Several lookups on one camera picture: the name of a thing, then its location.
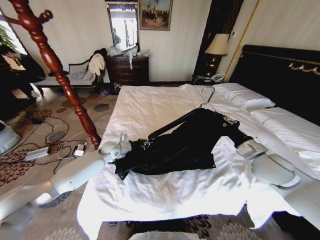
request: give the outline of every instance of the white towel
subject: white towel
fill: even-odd
[[[135,235],[130,237],[129,240],[206,240],[206,239],[199,238],[197,233],[148,231],[144,233],[136,233]]]
[[[98,76],[100,76],[100,70],[105,69],[105,66],[106,62],[100,53],[95,54],[89,62],[90,72]]]

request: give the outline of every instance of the picture frame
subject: picture frame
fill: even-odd
[[[174,0],[139,0],[140,30],[170,31]]]

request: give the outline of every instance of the bed frame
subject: bed frame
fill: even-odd
[[[320,51],[244,45],[229,82],[320,125]]]

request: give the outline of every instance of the wooden coat rack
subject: wooden coat rack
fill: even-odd
[[[69,103],[73,105],[74,112],[79,117],[84,130],[90,136],[94,148],[98,149],[101,138],[97,134],[96,127],[89,117],[87,110],[81,105],[78,94],[71,87],[68,77],[64,74],[60,59],[48,44],[48,39],[43,32],[42,24],[53,18],[52,12],[45,10],[39,17],[36,17],[29,7],[29,0],[9,0],[9,2],[11,2],[14,10],[18,14],[18,19],[0,16],[0,20],[12,24],[19,24],[29,32],[31,39],[35,41],[39,47],[43,61],[54,73],[57,82],[63,88],[64,95]]]

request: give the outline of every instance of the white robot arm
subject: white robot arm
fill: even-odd
[[[320,230],[320,181],[297,169],[253,139],[238,146],[238,154],[252,160],[251,171],[269,184],[299,214]]]
[[[4,239],[23,239],[22,229],[31,221],[35,211],[32,205],[51,202],[59,195],[75,190],[99,173],[106,163],[123,158],[131,151],[127,135],[120,142],[106,142],[99,150],[88,152],[61,167],[49,180],[23,185],[0,196],[0,235]]]

